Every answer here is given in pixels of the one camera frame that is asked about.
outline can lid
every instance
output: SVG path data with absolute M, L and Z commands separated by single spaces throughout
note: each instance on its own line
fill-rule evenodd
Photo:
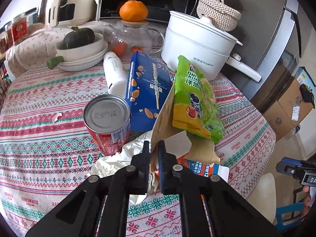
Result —
M 123 127 L 129 120 L 130 113 L 130 108 L 122 97 L 104 94 L 88 102 L 83 111 L 83 120 L 92 131 L 107 134 Z

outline barcode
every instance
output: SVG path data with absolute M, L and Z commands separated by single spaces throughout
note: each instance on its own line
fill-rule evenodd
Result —
M 125 126 L 123 126 L 121 129 L 117 130 L 114 133 L 111 133 L 113 143 L 121 141 L 128 134 L 129 130 L 130 130 L 130 120 L 128 120 Z
M 300 107 L 299 106 L 293 106 L 292 120 L 298 121 L 299 114 L 300 114 Z

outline cardboard box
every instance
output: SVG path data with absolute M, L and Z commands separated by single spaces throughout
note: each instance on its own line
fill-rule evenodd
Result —
M 292 120 L 294 106 L 300 108 L 298 120 Z M 312 108 L 313 105 L 311 103 L 303 101 L 300 84 L 294 79 L 288 89 L 272 104 L 263 116 L 275 132 L 276 141 L 278 141 L 294 127 L 298 126 Z

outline white appliance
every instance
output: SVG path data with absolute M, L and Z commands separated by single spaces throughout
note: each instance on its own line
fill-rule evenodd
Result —
M 256 82 L 260 81 L 259 73 L 241 63 L 237 54 L 230 57 L 235 44 L 242 43 L 214 27 L 211 19 L 197 19 L 177 11 L 170 11 L 170 15 L 161 56 L 172 70 L 177 70 L 178 56 L 183 55 L 201 70 L 207 80 L 214 80 L 227 63 Z
M 77 26 L 94 19 L 97 11 L 95 0 L 47 0 L 45 24 Z

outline screw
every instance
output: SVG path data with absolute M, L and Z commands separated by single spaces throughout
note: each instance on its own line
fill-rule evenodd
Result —
M 88 178 L 88 181 L 91 183 L 95 183 L 98 179 L 99 177 L 97 175 L 92 175 Z
M 176 164 L 172 167 L 172 169 L 174 171 L 181 171 L 183 169 L 183 166 L 179 165 L 179 164 Z
M 218 175 L 211 175 L 210 179 L 212 182 L 218 182 L 221 178 Z
M 125 169 L 127 172 L 133 172 L 133 171 L 135 171 L 136 167 L 133 165 L 129 165 Z

